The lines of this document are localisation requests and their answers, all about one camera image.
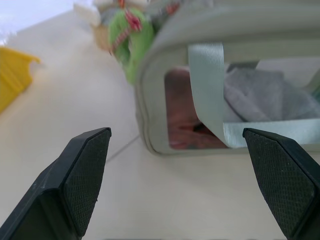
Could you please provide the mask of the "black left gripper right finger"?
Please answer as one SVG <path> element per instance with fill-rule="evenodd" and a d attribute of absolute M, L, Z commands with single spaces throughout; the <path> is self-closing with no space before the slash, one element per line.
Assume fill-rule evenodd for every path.
<path fill-rule="evenodd" d="M 320 165 L 293 139 L 246 128 L 258 187 L 287 240 L 320 240 Z"/>

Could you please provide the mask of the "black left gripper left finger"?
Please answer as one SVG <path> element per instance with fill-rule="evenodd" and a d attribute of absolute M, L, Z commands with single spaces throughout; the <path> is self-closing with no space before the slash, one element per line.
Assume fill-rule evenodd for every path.
<path fill-rule="evenodd" d="M 82 240 L 104 176 L 112 131 L 72 138 L 0 227 L 0 240 Z"/>

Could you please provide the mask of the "grey fabric storage bin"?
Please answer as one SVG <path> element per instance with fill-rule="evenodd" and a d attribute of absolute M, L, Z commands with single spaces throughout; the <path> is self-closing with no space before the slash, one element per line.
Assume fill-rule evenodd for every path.
<path fill-rule="evenodd" d="M 136 112 L 146 148 L 163 156 L 241 153 L 247 149 L 242 132 L 253 128 L 320 152 L 320 118 L 226 122 L 224 80 L 235 68 L 281 72 L 287 83 L 320 103 L 320 1 L 184 4 L 157 34 L 136 77 Z M 170 147 L 164 79 L 173 69 L 189 71 L 196 115 L 225 148 Z"/>

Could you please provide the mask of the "grey folded cloth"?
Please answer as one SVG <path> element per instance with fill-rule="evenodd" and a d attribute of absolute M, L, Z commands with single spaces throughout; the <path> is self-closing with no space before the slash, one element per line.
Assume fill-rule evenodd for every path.
<path fill-rule="evenodd" d="M 224 78 L 223 94 L 225 122 L 320 118 L 320 103 L 279 71 L 235 68 Z"/>

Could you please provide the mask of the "pink cloth item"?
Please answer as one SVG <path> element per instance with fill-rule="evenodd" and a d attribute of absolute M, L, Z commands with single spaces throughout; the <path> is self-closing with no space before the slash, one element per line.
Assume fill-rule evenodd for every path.
<path fill-rule="evenodd" d="M 222 149 L 222 143 L 199 120 L 194 107 L 190 73 L 176 68 L 164 77 L 169 146 L 175 150 Z"/>

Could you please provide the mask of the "yellow plastic basket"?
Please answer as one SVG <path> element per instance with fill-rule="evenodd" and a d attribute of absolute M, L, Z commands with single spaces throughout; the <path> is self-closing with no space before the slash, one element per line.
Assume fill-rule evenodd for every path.
<path fill-rule="evenodd" d="M 30 64 L 41 60 L 30 54 L 0 46 L 0 114 L 32 83 Z"/>

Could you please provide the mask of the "woven straw basket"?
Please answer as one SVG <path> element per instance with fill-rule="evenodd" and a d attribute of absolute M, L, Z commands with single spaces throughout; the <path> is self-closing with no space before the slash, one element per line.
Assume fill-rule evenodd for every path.
<path fill-rule="evenodd" d="M 107 25 L 100 24 L 98 26 L 91 26 L 93 37 L 96 45 L 109 52 L 111 49 L 111 44 L 109 42 L 109 27 Z"/>

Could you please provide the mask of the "green plush toy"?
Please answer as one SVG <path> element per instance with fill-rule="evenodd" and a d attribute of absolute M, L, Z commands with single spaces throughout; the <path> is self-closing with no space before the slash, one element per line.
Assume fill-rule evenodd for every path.
<path fill-rule="evenodd" d="M 155 38 L 151 21 L 136 8 L 118 10 L 108 26 L 109 52 L 116 58 L 129 84 L 134 84 L 136 74 L 145 54 Z"/>

